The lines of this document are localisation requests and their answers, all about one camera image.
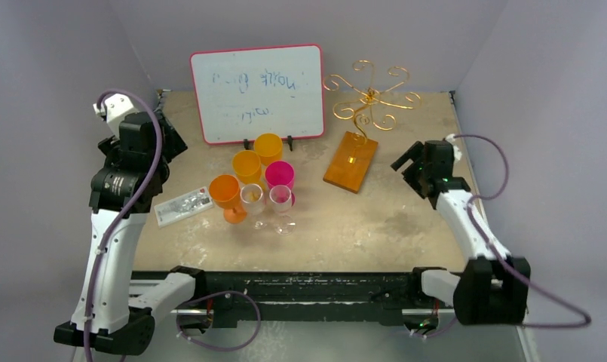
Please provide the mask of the red framed whiteboard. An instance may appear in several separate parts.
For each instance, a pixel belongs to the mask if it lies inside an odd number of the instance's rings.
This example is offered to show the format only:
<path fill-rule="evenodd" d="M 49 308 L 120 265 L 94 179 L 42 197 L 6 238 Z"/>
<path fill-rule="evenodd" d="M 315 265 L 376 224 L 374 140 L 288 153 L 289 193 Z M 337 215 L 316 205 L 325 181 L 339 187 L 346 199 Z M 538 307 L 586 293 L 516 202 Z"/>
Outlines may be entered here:
<path fill-rule="evenodd" d="M 210 145 L 325 132 L 323 51 L 316 44 L 195 52 L 189 57 L 204 141 Z"/>

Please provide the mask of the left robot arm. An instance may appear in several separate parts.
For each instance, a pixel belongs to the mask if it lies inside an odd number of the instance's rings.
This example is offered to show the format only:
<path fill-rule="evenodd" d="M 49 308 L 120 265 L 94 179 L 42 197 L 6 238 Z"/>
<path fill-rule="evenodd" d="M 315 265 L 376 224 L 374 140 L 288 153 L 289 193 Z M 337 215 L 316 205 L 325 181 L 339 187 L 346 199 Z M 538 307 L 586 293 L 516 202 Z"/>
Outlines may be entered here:
<path fill-rule="evenodd" d="M 147 112 L 131 113 L 119 124 L 118 137 L 98 145 L 104 166 L 90 183 L 92 239 L 87 274 L 77 308 L 54 330 L 54 341 L 113 355 L 141 355 L 155 326 L 185 303 L 200 308 L 208 298 L 204 271 L 176 266 L 166 278 L 131 299 L 130 279 L 136 246 L 151 211 L 170 176 L 169 161 L 187 149 L 163 113 L 155 112 L 162 135 L 161 158 L 143 193 L 128 203 L 152 165 L 156 132 Z"/>

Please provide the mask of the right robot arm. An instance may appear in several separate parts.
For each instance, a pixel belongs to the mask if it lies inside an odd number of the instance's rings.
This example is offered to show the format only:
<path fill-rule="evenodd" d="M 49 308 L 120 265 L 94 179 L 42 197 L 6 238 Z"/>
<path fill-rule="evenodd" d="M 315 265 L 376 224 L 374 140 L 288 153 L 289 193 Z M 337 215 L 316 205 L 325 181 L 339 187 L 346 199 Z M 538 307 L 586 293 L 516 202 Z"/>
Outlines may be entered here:
<path fill-rule="evenodd" d="M 406 295 L 424 307 L 435 298 L 453 307 L 464 325 L 517 325 L 524 320 L 529 287 L 509 271 L 529 278 L 523 257 L 512 256 L 482 220 L 465 178 L 454 176 L 455 149 L 445 140 L 417 141 L 392 165 L 403 180 L 452 231 L 467 263 L 461 274 L 442 268 L 417 268 L 418 280 Z"/>

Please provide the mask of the yellow wine glass front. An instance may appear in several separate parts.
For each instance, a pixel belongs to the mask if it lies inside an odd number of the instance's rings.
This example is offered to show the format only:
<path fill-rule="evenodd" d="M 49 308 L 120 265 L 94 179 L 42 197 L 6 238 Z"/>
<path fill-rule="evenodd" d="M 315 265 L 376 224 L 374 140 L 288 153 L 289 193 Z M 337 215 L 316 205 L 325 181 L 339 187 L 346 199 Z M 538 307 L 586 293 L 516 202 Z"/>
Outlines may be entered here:
<path fill-rule="evenodd" d="M 236 177 L 243 184 L 260 184 L 262 163 L 259 155 L 251 150 L 238 152 L 232 159 L 232 167 Z"/>

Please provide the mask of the white plastic packaged item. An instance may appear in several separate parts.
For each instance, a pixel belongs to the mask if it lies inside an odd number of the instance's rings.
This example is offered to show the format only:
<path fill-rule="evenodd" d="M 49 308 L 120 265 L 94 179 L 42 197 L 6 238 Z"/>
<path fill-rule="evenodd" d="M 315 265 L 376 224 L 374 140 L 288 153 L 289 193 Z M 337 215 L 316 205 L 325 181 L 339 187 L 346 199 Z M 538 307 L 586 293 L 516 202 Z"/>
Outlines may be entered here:
<path fill-rule="evenodd" d="M 163 228 L 213 208 L 213 199 L 206 187 L 155 205 L 158 226 Z"/>

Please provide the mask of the pink wine glass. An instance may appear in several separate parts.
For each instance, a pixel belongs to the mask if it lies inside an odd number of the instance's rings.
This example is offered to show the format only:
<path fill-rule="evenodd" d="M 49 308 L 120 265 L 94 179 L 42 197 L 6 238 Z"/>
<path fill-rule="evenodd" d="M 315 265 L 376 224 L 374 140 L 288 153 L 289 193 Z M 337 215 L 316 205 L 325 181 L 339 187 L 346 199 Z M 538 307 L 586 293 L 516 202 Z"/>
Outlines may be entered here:
<path fill-rule="evenodd" d="M 268 200 L 270 190 L 277 185 L 288 186 L 293 193 L 293 203 L 295 203 L 295 195 L 293 192 L 296 173 L 293 166 L 286 161 L 275 161 L 265 169 L 265 181 L 268 185 Z"/>

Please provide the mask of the yellow wine glass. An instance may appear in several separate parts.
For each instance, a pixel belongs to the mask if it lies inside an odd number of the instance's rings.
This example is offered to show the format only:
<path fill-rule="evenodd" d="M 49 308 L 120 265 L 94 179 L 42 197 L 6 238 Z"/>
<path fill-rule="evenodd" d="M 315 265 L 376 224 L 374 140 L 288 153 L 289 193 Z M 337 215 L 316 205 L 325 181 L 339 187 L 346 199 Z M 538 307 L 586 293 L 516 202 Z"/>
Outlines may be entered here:
<path fill-rule="evenodd" d="M 281 160 L 283 147 L 283 140 L 275 133 L 264 133 L 258 136 L 253 143 L 253 149 L 264 166 Z"/>
<path fill-rule="evenodd" d="M 238 152 L 232 159 L 232 167 L 236 177 L 243 184 L 260 184 L 262 163 L 259 155 L 251 150 Z"/>

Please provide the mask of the clear wine glass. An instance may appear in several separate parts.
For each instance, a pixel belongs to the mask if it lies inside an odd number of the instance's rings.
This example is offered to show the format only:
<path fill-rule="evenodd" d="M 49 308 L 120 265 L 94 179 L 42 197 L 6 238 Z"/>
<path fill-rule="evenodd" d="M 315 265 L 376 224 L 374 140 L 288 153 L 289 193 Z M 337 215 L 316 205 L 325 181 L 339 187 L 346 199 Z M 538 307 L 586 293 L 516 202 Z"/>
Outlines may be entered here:
<path fill-rule="evenodd" d="M 274 228 L 279 235 L 290 235 L 296 228 L 294 219 L 289 215 L 293 207 L 293 193 L 288 186 L 274 186 L 269 193 L 272 210 L 275 213 Z"/>
<path fill-rule="evenodd" d="M 246 184 L 241 189 L 241 202 L 254 229 L 263 229 L 267 226 L 265 218 L 266 200 L 262 187 L 259 184 Z"/>

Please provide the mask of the gold wire wine glass rack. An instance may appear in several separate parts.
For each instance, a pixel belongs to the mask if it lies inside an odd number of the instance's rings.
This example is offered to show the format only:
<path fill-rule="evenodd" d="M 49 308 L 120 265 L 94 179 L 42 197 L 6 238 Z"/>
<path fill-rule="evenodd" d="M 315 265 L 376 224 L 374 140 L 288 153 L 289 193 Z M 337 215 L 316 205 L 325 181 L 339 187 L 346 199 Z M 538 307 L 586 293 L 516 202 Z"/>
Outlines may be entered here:
<path fill-rule="evenodd" d="M 366 127 L 371 125 L 377 130 L 390 131 L 397 126 L 397 119 L 389 112 L 384 113 L 380 119 L 376 119 L 374 108 L 384 106 L 409 111 L 417 109 L 422 104 L 422 99 L 413 91 L 407 93 L 401 103 L 394 103 L 384 98 L 390 92 L 409 82 L 410 73 L 402 66 L 388 68 L 387 75 L 396 78 L 398 82 L 384 90 L 374 87 L 376 68 L 372 62 L 357 60 L 352 64 L 352 69 L 355 72 L 370 70 L 367 87 L 358 88 L 338 74 L 327 75 L 322 82 L 324 90 L 329 92 L 339 91 L 344 85 L 357 93 L 357 99 L 338 102 L 332 107 L 334 117 L 342 121 L 350 121 L 355 126 L 355 130 L 345 132 L 323 175 L 323 181 L 357 194 L 379 145 L 367 135 Z"/>

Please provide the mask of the orange wine glass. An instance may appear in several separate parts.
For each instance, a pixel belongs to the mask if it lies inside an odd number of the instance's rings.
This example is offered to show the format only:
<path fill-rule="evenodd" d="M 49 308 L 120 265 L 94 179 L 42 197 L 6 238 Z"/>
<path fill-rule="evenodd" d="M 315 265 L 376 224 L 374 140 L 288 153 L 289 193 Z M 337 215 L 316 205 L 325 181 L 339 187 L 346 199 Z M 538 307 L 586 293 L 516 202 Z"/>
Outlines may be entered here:
<path fill-rule="evenodd" d="M 241 187 L 238 180 L 230 174 L 217 176 L 208 190 L 213 202 L 223 209 L 224 220 L 231 224 L 243 222 L 247 212 L 241 203 Z"/>

